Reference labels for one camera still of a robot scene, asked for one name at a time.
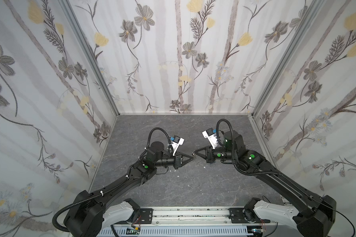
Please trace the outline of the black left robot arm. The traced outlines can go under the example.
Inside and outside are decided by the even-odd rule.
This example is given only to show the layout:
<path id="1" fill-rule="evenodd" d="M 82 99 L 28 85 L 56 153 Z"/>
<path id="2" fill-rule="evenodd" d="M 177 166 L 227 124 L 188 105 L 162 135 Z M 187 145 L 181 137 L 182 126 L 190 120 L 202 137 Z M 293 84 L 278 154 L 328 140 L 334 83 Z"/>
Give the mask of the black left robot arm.
<path id="1" fill-rule="evenodd" d="M 159 141 L 151 142 L 156 130 L 163 131 L 156 127 L 150 131 L 144 151 L 125 175 L 92 193 L 80 192 L 72 204 L 54 214 L 53 226 L 74 237 L 96 237 L 109 217 L 106 212 L 120 196 L 157 175 L 158 167 L 178 169 L 193 161 L 193 156 L 178 151 L 185 141 L 179 136 L 167 136 L 167 146 Z"/>

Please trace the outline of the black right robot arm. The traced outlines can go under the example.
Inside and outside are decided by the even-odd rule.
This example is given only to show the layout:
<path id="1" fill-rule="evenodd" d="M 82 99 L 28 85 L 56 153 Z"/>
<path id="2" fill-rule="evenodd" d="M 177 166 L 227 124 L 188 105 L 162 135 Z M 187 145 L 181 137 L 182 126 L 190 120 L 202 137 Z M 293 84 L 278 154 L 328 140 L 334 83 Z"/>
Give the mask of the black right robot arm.
<path id="1" fill-rule="evenodd" d="M 194 155 L 210 164 L 220 160 L 233 165 L 239 173 L 254 176 L 269 185 L 291 204 L 286 207 L 252 198 L 243 207 L 242 219 L 249 223 L 275 221 L 298 230 L 304 237 L 329 235 L 338 214 L 335 199 L 328 195 L 321 197 L 302 187 L 280 172 L 263 155 L 246 149 L 243 137 L 237 132 L 225 132 L 223 142 L 218 140 L 218 133 L 213 128 L 202 134 L 209 140 L 210 146 L 195 150 Z"/>

